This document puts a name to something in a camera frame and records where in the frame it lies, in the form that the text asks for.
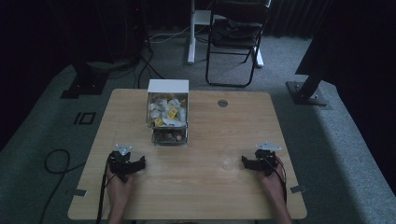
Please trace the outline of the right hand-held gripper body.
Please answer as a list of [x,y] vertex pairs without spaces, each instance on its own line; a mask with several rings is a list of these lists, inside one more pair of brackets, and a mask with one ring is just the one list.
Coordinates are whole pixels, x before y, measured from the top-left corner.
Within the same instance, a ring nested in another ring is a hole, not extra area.
[[256,162],[260,165],[259,171],[263,171],[266,176],[270,176],[278,165],[276,152],[282,147],[268,141],[259,143],[255,146]]

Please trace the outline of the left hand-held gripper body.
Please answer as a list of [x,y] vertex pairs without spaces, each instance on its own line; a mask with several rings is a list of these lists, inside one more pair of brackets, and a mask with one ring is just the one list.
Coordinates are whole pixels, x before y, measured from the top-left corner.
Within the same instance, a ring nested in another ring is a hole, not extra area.
[[134,173],[135,164],[130,161],[131,146],[116,144],[107,159],[110,172],[126,183],[128,175]]

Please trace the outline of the person's left hand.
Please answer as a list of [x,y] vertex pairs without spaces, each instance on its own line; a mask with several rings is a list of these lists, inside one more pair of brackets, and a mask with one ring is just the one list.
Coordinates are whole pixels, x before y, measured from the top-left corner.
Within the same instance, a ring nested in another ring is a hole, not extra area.
[[115,205],[125,205],[129,202],[134,188],[134,178],[135,174],[128,175],[127,181],[123,182],[116,175],[108,171],[106,173],[107,177],[107,194],[110,203]]

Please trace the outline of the person's right hand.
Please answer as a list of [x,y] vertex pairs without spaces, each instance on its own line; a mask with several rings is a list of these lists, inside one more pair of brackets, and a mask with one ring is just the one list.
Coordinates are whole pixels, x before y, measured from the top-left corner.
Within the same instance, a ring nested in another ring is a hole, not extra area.
[[270,176],[266,176],[259,171],[256,171],[255,175],[261,182],[264,192],[271,202],[284,201],[286,203],[286,177],[284,175],[283,162],[280,158],[277,158],[277,160],[276,170]]

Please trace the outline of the clear glass cup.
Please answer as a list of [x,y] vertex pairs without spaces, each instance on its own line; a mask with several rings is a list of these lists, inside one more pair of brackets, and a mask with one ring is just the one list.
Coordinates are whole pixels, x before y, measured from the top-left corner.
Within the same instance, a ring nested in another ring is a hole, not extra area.
[[237,154],[223,154],[221,157],[221,168],[226,171],[235,169],[238,165]]

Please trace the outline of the pile of brown packets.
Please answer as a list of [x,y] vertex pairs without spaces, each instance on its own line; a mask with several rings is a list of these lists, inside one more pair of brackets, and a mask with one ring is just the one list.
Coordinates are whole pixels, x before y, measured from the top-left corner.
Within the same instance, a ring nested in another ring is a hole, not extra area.
[[184,130],[155,130],[152,142],[156,144],[182,144],[187,140]]

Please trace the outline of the pile of white yellow packets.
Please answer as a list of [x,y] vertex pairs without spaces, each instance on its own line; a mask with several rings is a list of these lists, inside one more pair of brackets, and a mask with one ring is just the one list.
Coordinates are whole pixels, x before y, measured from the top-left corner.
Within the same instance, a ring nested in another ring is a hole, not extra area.
[[184,128],[188,123],[188,105],[185,93],[150,93],[147,123],[156,128]]

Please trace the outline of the white box of packets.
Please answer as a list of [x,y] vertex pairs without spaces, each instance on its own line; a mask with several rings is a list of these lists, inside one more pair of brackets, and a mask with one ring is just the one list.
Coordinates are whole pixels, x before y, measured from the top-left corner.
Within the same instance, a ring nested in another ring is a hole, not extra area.
[[151,129],[153,144],[188,144],[189,92],[187,79],[149,81],[146,124]]

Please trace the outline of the black stand base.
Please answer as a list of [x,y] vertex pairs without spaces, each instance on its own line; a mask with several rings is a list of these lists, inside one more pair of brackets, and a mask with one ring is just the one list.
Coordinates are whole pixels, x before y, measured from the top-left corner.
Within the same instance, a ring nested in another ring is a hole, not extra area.
[[80,95],[101,95],[109,73],[99,71],[87,63],[73,63],[76,77],[68,90],[63,91],[62,99],[77,99]]

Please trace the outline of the black folding chair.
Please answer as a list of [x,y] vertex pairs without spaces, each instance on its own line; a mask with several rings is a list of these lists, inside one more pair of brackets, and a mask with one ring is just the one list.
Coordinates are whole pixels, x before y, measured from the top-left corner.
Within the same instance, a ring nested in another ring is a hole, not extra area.
[[[272,0],[214,0],[210,10],[205,56],[205,81],[211,86],[245,88],[254,76],[262,33],[270,18]],[[209,78],[212,54],[252,57],[246,83],[218,83]]]

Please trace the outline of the white desk leg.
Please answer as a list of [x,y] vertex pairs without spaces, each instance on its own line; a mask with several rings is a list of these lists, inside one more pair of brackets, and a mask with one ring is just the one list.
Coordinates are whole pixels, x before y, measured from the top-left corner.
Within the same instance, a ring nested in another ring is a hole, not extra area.
[[191,12],[190,12],[190,39],[188,48],[188,64],[195,63],[195,50],[196,50],[196,38],[195,38],[195,26],[196,25],[208,25],[210,19],[210,11],[207,9],[201,10],[195,8],[195,1],[191,0]]

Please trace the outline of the black stand with base plate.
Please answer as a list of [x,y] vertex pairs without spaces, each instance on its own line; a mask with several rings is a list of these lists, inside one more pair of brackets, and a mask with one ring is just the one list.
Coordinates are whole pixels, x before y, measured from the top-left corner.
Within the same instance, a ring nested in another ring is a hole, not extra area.
[[329,69],[329,51],[325,45],[314,38],[302,58],[295,74],[307,75],[305,82],[287,81],[293,102],[296,105],[317,105],[330,108],[330,103],[322,96],[318,85]]

